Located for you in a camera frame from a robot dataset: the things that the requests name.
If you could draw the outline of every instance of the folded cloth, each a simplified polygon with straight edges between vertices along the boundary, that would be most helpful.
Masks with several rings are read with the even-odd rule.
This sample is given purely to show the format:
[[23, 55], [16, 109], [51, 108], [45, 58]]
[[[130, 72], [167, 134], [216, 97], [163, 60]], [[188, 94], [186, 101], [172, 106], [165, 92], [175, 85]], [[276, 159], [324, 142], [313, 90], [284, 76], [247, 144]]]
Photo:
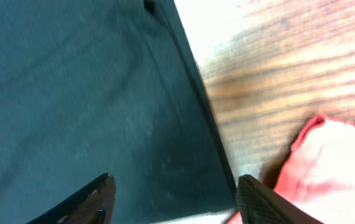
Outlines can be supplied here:
[[318, 114], [291, 151], [274, 190], [323, 223], [355, 222], [355, 123]]

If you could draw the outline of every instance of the pink cloth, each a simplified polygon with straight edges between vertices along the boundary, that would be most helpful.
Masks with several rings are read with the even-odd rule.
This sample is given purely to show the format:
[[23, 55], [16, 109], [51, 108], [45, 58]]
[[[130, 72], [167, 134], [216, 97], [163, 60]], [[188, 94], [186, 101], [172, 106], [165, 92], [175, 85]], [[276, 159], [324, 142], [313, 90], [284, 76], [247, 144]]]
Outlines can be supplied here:
[[274, 190], [323, 223], [355, 223], [355, 123], [316, 115], [291, 151]]

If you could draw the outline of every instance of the wood plank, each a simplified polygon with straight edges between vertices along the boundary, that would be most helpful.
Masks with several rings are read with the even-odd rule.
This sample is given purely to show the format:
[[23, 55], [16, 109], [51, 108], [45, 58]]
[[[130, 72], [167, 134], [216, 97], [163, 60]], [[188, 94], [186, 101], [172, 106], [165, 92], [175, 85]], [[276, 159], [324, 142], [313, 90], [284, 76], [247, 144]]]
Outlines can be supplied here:
[[275, 181], [315, 113], [355, 121], [355, 1], [175, 3], [236, 180]]

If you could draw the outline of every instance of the garment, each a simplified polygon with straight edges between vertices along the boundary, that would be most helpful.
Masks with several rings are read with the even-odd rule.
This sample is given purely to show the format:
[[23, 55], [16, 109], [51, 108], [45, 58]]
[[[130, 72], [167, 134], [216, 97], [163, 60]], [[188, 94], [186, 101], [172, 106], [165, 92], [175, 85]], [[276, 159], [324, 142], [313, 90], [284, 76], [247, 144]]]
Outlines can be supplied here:
[[322, 223], [355, 223], [355, 123], [318, 114], [291, 151], [274, 191]]
[[0, 223], [105, 172], [113, 223], [234, 207], [220, 149], [173, 1], [0, 1]]

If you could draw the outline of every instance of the dark blue cloth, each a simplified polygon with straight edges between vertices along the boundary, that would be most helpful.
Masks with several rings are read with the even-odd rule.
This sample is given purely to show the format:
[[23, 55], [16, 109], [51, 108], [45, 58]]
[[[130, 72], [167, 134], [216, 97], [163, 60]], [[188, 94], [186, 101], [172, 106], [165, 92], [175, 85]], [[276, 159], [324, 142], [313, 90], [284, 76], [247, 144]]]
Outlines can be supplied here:
[[0, 223], [104, 172], [113, 223], [234, 206], [172, 1], [0, 0]]

